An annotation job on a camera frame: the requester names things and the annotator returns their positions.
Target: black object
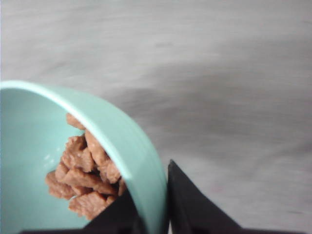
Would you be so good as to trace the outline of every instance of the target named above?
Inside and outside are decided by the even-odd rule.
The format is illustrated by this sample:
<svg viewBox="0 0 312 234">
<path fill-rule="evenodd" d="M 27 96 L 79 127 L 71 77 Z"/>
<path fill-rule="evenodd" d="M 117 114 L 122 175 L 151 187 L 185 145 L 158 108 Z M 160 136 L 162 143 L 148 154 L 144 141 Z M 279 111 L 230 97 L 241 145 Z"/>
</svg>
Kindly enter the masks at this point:
<svg viewBox="0 0 312 234">
<path fill-rule="evenodd" d="M 173 160 L 168 166 L 168 192 L 173 234 L 302 234 L 241 228 L 205 197 Z"/>
<path fill-rule="evenodd" d="M 146 234 L 128 190 L 83 229 L 23 231 L 20 234 Z"/>
</svg>

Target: gray floor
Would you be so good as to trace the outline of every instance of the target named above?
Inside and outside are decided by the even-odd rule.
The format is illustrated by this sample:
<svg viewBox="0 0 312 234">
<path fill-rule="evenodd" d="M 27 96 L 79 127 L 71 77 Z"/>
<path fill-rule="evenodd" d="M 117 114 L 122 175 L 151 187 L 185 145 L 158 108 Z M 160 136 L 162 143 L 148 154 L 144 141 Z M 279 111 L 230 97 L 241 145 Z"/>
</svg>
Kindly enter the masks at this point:
<svg viewBox="0 0 312 234">
<path fill-rule="evenodd" d="M 1 7 L 2 80 L 101 96 L 242 226 L 312 233 L 312 1 Z"/>
</svg>

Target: mint green bowl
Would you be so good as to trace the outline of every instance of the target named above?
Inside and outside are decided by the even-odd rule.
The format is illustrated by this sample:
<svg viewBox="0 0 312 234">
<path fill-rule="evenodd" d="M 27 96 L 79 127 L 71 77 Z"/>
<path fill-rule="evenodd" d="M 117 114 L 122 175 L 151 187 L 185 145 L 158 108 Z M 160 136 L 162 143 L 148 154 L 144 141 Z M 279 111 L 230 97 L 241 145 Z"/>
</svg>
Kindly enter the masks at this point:
<svg viewBox="0 0 312 234">
<path fill-rule="evenodd" d="M 81 134 L 66 123 L 67 112 L 90 130 L 115 162 L 148 233 L 161 233 L 168 225 L 166 177 L 142 129 L 91 94 L 23 81 L 1 83 L 1 233 L 87 224 L 68 210 L 67 200 L 49 195 L 44 183 L 67 138 Z"/>
</svg>

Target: dry pet food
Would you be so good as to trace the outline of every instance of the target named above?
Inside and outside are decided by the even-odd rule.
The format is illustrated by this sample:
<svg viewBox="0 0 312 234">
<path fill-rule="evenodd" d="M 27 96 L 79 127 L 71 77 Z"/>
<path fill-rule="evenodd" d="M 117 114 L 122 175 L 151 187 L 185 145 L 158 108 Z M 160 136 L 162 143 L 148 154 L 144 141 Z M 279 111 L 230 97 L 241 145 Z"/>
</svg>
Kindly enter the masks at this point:
<svg viewBox="0 0 312 234">
<path fill-rule="evenodd" d="M 91 220 L 122 195 L 126 184 L 94 136 L 71 114 L 66 120 L 85 133 L 68 138 L 56 170 L 47 174 L 45 182 L 49 194 L 70 199 L 69 209 Z"/>
</svg>

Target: bowl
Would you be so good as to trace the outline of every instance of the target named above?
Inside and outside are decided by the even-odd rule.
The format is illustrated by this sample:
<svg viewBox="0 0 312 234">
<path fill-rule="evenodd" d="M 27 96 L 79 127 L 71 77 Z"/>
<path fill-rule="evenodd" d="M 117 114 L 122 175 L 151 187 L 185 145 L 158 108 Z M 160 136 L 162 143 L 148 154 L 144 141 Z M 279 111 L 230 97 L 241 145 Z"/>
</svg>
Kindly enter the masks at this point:
<svg viewBox="0 0 312 234">
<path fill-rule="evenodd" d="M 97 138 L 120 170 L 148 233 L 167 223 L 167 182 L 157 152 L 142 129 L 109 102 L 77 90 L 1 83 L 1 233 L 82 228 L 88 221 L 68 201 L 48 194 L 67 138 L 82 133 L 66 123 L 74 115 Z"/>
</svg>

